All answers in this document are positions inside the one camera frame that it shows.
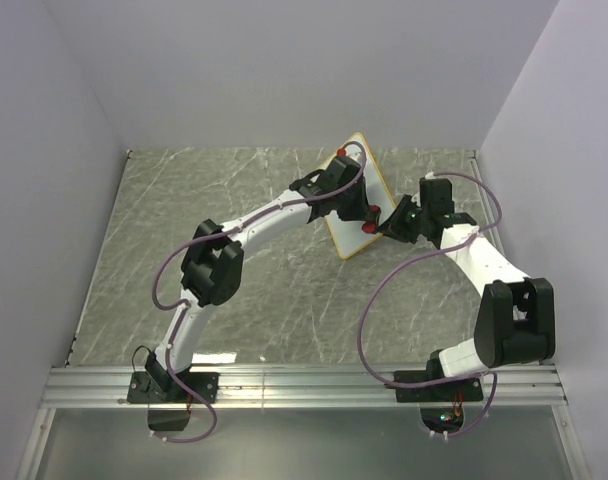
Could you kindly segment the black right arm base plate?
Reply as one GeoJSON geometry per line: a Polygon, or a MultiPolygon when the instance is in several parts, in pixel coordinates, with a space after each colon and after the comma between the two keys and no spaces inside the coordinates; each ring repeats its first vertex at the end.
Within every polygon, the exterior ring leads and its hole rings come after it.
{"type": "MultiPolygon", "coordinates": [[[[393,380],[399,383],[420,383],[429,380],[429,374],[420,370],[397,370],[393,380]]],[[[478,379],[465,379],[420,388],[394,388],[398,403],[453,403],[479,402],[484,398],[478,379]]]]}

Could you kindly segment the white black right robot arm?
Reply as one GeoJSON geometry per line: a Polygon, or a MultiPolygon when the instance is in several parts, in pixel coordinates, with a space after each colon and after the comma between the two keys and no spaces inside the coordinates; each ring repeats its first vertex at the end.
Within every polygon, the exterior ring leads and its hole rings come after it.
{"type": "Polygon", "coordinates": [[[450,174],[428,174],[419,182],[419,199],[406,195],[378,228],[403,243],[423,237],[434,246],[419,256],[450,259],[480,296],[473,335],[443,349],[425,376],[428,393],[439,400],[457,392],[461,379],[492,368],[549,360],[556,351],[552,284],[511,264],[485,237],[480,226],[456,212],[450,174]]]}

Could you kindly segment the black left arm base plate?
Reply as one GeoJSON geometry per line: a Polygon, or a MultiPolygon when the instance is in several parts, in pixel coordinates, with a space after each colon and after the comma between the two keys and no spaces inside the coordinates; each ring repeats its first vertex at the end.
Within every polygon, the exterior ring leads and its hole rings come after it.
{"type": "MultiPolygon", "coordinates": [[[[199,394],[208,403],[216,401],[219,374],[216,372],[183,372],[180,380],[193,392],[199,394]]],[[[145,371],[134,372],[131,376],[126,397],[128,404],[162,404],[195,402],[195,396],[187,392],[175,380],[169,377],[164,385],[158,385],[145,371]]]]}

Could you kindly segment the yellow framed whiteboard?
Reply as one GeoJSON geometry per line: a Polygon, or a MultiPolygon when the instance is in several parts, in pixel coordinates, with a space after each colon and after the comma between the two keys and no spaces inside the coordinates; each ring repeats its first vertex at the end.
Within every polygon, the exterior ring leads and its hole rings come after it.
{"type": "Polygon", "coordinates": [[[325,222],[338,256],[349,259],[379,239],[377,231],[395,210],[393,195],[361,132],[354,133],[340,148],[339,153],[359,165],[364,165],[361,179],[340,195],[347,206],[331,211],[325,222]]]}

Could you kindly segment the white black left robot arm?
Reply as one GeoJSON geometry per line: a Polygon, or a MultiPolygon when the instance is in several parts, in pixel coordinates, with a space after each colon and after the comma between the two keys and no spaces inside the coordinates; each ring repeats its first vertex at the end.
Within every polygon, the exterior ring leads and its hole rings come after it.
{"type": "Polygon", "coordinates": [[[237,293],[245,260],[286,231],[327,216],[339,222],[336,240],[353,250],[366,246],[377,235],[382,213],[374,193],[385,188],[363,145],[349,142],[325,167],[293,181],[252,213],[222,224],[203,221],[178,249],[184,256],[181,293],[168,307],[174,317],[162,343],[149,351],[143,371],[134,373],[129,400],[139,403],[144,395],[164,403],[194,399],[192,350],[214,309],[237,293]]]}

